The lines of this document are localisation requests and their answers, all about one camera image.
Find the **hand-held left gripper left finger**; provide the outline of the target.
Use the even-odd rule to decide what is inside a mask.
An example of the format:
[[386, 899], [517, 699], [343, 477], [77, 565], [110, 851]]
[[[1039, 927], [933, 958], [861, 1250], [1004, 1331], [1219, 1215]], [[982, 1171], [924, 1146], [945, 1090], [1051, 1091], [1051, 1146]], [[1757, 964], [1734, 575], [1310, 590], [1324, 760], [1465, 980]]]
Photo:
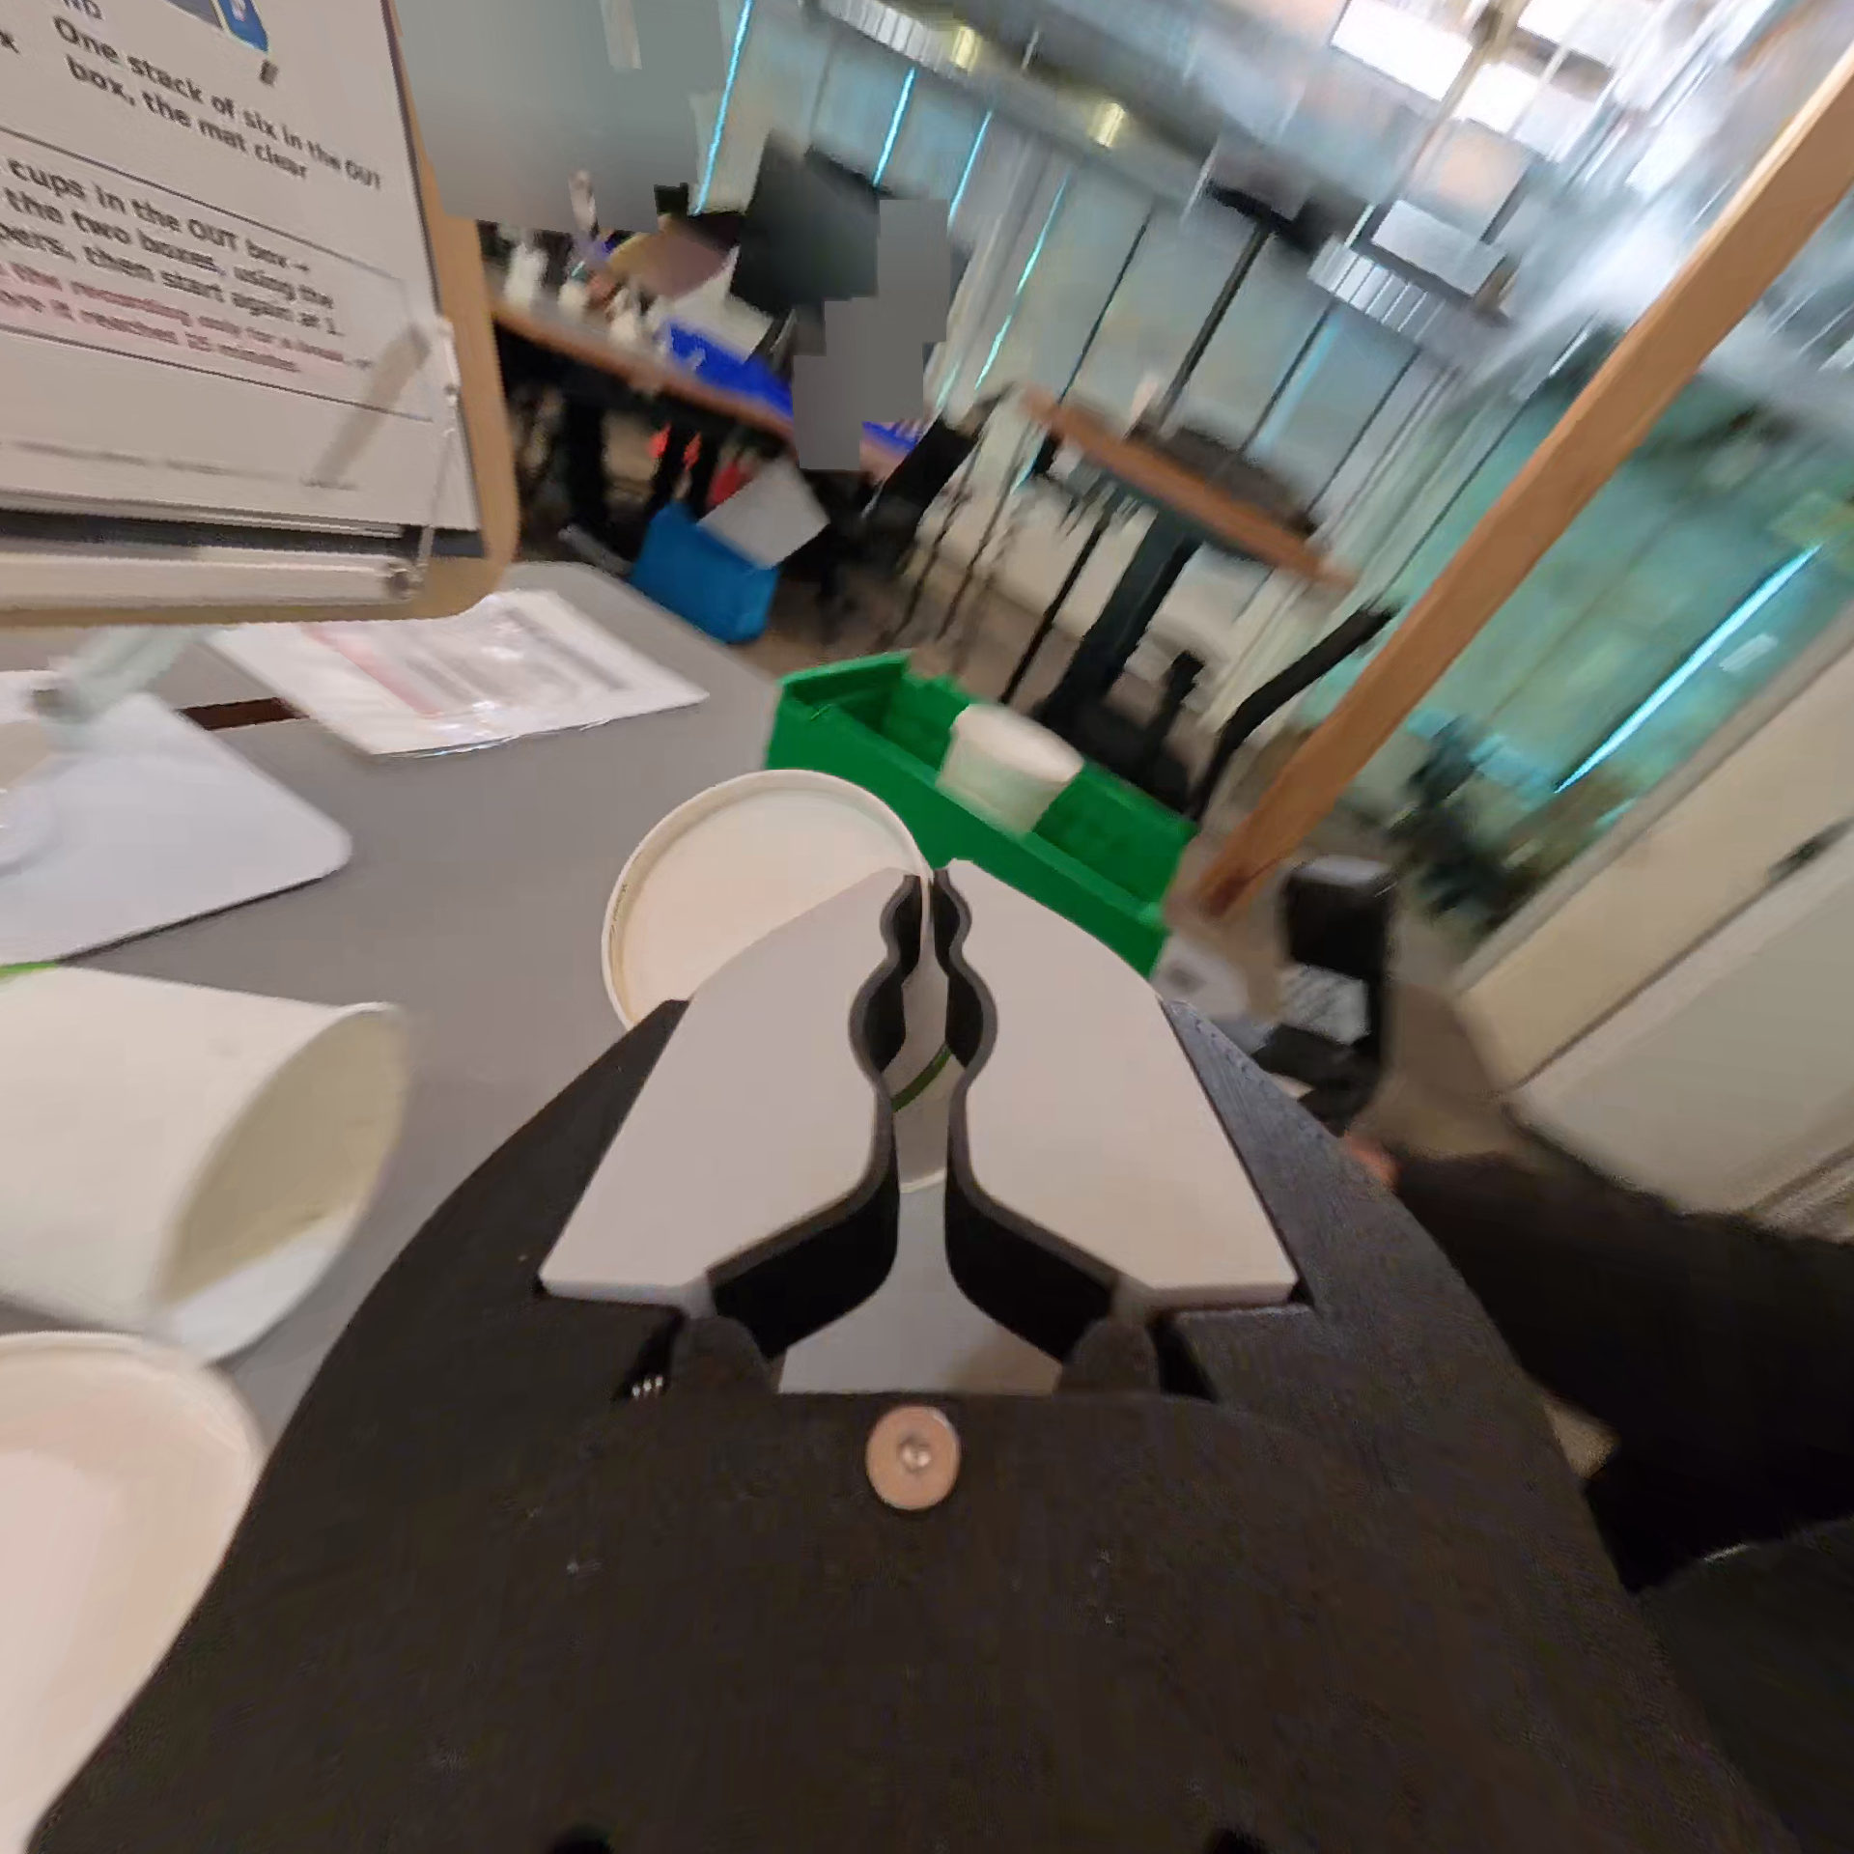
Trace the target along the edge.
[[541, 1263], [553, 1298], [728, 1319], [779, 1361], [878, 1296], [921, 915], [914, 874], [858, 876], [623, 1033], [661, 1045]]

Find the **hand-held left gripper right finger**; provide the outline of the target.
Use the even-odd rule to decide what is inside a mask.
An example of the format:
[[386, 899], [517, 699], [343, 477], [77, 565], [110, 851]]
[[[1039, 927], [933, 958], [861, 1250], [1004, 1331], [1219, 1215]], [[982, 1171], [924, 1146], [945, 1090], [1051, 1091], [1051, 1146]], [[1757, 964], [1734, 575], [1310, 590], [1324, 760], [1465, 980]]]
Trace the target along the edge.
[[1281, 1312], [1297, 1267], [1163, 1001], [982, 865], [938, 870], [944, 1250], [963, 1296], [1064, 1361], [1104, 1319]]

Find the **green plastic bin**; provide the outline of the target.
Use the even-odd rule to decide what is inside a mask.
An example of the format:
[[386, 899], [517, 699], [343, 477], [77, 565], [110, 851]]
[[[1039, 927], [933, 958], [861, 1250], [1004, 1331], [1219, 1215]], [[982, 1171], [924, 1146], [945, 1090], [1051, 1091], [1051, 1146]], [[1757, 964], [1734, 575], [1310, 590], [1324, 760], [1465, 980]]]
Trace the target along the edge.
[[938, 788], [953, 719], [972, 699], [910, 655], [822, 662], [779, 681], [767, 772], [861, 787], [910, 830], [931, 870], [972, 862], [1152, 973], [1163, 895], [1196, 824], [1085, 760], [1029, 830], [1009, 830]]

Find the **white paper cup green band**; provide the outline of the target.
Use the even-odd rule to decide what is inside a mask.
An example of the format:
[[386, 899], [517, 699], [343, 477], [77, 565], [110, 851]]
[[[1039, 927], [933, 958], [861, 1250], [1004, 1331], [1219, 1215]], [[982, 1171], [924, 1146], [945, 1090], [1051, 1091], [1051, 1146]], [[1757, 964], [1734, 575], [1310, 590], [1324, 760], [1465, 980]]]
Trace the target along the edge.
[[938, 793], [990, 824], [1029, 835], [1067, 787], [1085, 754], [1004, 706], [965, 706], [938, 761]]
[[170, 1656], [264, 1457], [231, 1381], [175, 1347], [4, 1336], [4, 1852]]
[[816, 772], [758, 772], [668, 811], [623, 862], [596, 938], [615, 1019], [635, 1032], [654, 1007], [686, 1005], [689, 1091], [716, 1120], [725, 1152], [779, 1152], [821, 1141], [799, 1171], [850, 1185], [868, 1138], [868, 1084], [844, 1044], [864, 968], [804, 980], [833, 938], [788, 925], [878, 876], [931, 894], [931, 870], [889, 805]]
[[405, 1100], [389, 1005], [4, 976], [4, 1308], [243, 1355], [355, 1239]]

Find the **person's right forearm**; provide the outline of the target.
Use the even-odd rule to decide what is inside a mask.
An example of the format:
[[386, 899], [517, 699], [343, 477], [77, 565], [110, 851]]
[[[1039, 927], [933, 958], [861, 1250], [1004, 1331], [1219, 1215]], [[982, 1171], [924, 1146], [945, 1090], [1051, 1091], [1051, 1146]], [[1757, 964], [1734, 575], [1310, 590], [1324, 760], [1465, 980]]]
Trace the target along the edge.
[[1522, 1370], [1609, 1432], [1586, 1502], [1628, 1589], [1851, 1530], [1851, 1243], [1503, 1152], [1393, 1157]]

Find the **grey desk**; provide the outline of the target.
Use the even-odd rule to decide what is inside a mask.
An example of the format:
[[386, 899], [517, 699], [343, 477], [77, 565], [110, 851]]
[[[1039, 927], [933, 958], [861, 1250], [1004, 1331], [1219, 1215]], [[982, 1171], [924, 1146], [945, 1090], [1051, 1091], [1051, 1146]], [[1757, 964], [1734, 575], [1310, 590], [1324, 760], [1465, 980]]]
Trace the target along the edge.
[[[309, 1370], [361, 1316], [361, 1286], [378, 1282], [405, 1250], [438, 1263], [438, 1286], [461, 1286], [465, 1239], [429, 1226], [425, 1243], [411, 1224], [419, 1208], [438, 1210], [438, 1188], [461, 1188], [456, 1210], [488, 1215], [489, 1239], [515, 1239], [515, 1286], [499, 1308], [545, 1319], [545, 1365], [567, 1355], [567, 1316], [645, 1316], [645, 1355], [623, 1369], [623, 1387], [645, 1365], [668, 1361], [674, 1335], [697, 1336], [697, 1319], [674, 1312], [553, 1298], [541, 1263], [661, 1045], [661, 1032], [627, 1045], [631, 1032], [606, 996], [596, 938], [608, 894], [645, 835], [697, 796], [693, 775], [744, 772], [758, 742], [744, 706], [720, 695], [659, 719], [488, 754], [351, 766], [320, 788], [355, 844], [332, 876], [165, 932], [146, 949], [64, 964], [327, 1007], [389, 1005], [405, 1015], [400, 1146], [336, 1263], [246, 1347], [258, 1355], [258, 1381], [246, 1382], [262, 1414], [294, 1414]], [[931, 1040], [944, 1044], [938, 874], [921, 938], [914, 980], [931, 984]], [[1236, 1079], [1260, 1079], [1187, 1007], [1168, 1007], [1168, 1019], [1208, 1090], [1219, 1063]], [[1219, 1116], [1236, 1146], [1236, 1111]]]

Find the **wooden table black legs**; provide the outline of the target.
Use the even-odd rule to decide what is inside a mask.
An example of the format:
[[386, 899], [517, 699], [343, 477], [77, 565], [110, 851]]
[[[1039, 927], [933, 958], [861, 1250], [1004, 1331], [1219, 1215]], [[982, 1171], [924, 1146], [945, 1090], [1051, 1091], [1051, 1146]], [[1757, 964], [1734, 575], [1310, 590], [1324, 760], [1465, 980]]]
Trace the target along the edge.
[[1353, 590], [1356, 575], [1332, 565], [1310, 538], [1276, 520], [1263, 506], [1191, 470], [1147, 436], [1113, 429], [1104, 414], [1061, 401], [1041, 387], [1023, 387], [1023, 409], [1059, 443], [1079, 452], [1113, 492], [1142, 501], [1148, 526], [1126, 571], [1112, 586], [1101, 617], [1076, 639], [1076, 653], [1052, 690], [1033, 706], [1033, 719], [1076, 740], [1085, 710], [1094, 710], [1121, 680], [1134, 649], [1148, 631], [1163, 598], [1202, 548], [1241, 565], [1286, 571], [1305, 586]]
[[[592, 553], [635, 558], [649, 520], [686, 501], [709, 514], [728, 447], [795, 455], [795, 420], [775, 406], [725, 395], [668, 362], [652, 339], [614, 332], [596, 314], [569, 314], [554, 299], [517, 303], [489, 290], [503, 385], [508, 406], [517, 392], [545, 387], [562, 401], [553, 455], [567, 494], [567, 526]], [[608, 429], [661, 434], [661, 452], [635, 492], [615, 492], [608, 470]]]

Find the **laminated paper sheet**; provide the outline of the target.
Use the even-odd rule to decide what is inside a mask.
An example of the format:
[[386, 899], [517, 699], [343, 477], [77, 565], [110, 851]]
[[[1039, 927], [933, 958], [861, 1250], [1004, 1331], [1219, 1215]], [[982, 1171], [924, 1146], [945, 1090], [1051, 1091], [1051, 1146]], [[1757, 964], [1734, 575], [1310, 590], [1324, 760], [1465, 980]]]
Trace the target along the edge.
[[438, 620], [237, 625], [212, 649], [373, 760], [470, 754], [709, 701], [553, 590]]

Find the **large blue plastic bin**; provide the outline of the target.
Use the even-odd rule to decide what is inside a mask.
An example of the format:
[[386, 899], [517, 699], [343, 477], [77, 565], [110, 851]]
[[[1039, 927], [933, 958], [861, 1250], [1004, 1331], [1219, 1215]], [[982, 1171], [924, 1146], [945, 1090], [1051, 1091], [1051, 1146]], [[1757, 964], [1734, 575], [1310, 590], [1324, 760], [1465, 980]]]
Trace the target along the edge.
[[716, 643], [753, 643], [770, 625], [779, 569], [737, 553], [672, 501], [649, 520], [627, 586]]

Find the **wooden document stand white base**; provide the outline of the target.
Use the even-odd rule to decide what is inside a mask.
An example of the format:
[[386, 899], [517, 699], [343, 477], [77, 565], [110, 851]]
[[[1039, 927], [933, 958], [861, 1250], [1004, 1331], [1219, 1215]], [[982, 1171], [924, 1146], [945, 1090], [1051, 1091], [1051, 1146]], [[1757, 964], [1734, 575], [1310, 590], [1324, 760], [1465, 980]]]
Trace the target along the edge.
[[438, 620], [499, 590], [515, 558], [517, 484], [478, 243], [439, 206], [386, 7], [478, 530], [361, 538], [4, 506], [4, 629], [77, 631], [61, 662], [4, 671], [8, 968], [292, 894], [351, 853], [332, 821], [151, 695], [202, 631]]

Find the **printed instruction sheet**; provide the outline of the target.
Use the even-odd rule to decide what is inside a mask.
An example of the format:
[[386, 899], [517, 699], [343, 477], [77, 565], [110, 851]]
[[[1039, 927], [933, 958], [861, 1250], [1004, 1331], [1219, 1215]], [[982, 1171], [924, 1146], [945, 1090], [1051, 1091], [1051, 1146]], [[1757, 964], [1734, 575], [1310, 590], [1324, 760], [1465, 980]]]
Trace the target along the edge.
[[4, 506], [476, 532], [386, 5], [4, 5]]

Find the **wooden support post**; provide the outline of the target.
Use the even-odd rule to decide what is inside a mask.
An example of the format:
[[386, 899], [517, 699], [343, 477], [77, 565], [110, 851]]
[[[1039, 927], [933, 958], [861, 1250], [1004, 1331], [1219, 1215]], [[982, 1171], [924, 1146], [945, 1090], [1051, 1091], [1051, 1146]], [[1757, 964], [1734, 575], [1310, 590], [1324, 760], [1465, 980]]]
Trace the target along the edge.
[[1564, 540], [1682, 387], [1803, 254], [1851, 193], [1851, 53], [1774, 137], [1674, 281], [1406, 611], [1337, 710], [1219, 847], [1196, 903], [1228, 915], [1337, 807], [1353, 779]]

